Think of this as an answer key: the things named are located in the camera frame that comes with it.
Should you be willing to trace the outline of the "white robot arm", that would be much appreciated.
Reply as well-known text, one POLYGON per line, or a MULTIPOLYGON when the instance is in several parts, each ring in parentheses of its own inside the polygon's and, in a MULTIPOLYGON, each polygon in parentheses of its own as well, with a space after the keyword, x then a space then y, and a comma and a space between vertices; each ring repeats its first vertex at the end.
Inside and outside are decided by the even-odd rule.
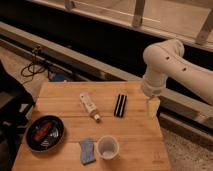
POLYGON ((143 52, 147 65, 142 91, 148 97, 161 97, 164 107, 179 112, 196 111, 213 118, 213 71, 192 64, 183 58, 184 45, 170 39, 149 45, 143 52), (170 77, 206 101, 193 100, 166 88, 170 77))

